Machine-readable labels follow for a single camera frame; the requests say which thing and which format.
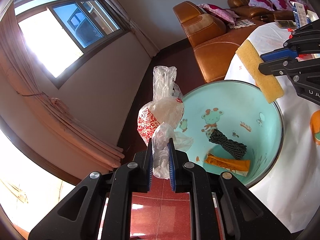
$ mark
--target black rope bundle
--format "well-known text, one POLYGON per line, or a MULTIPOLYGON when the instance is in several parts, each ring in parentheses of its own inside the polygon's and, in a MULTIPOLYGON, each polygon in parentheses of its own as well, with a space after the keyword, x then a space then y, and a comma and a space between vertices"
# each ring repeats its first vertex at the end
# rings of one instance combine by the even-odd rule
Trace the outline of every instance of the black rope bundle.
POLYGON ((222 132, 215 129, 210 135, 209 142, 220 144, 223 149, 230 153, 236 160, 241 160, 247 152, 247 146, 228 139, 222 132))

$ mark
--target blue tinted glass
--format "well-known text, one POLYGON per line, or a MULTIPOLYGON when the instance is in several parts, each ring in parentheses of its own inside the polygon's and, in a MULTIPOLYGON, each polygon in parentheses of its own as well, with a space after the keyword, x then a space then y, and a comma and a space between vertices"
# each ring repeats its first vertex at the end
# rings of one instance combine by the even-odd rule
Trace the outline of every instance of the blue tinted glass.
POLYGON ((102 38, 101 33, 75 3, 57 6, 53 10, 84 48, 102 38))

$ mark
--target checkered cloth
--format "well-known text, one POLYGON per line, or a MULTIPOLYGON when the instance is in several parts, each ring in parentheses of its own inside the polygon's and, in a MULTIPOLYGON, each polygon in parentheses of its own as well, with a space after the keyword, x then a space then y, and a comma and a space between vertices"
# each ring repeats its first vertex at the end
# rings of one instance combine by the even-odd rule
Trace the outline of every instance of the checkered cloth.
POLYGON ((248 26, 252 26, 252 25, 256 25, 255 23, 253 23, 250 20, 240 20, 240 21, 236 21, 235 25, 229 23, 228 26, 230 29, 239 29, 239 28, 244 28, 244 27, 248 27, 248 26))

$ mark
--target orange snack wrapper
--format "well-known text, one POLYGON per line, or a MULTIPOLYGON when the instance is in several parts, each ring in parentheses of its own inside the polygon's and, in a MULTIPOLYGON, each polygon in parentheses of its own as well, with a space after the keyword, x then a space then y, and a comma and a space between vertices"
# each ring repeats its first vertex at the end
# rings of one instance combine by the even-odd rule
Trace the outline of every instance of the orange snack wrapper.
POLYGON ((250 168, 250 160, 231 160, 216 157, 208 153, 205 163, 216 165, 241 176, 247 176, 250 168))

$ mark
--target orange print on tablecloth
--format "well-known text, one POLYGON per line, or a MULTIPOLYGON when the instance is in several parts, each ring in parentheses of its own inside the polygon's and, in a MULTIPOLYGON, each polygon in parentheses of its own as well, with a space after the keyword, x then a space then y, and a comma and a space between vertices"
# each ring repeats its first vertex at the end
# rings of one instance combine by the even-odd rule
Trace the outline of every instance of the orange print on tablecloth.
POLYGON ((320 145, 320 110, 315 111, 310 118, 310 129, 313 141, 320 145))

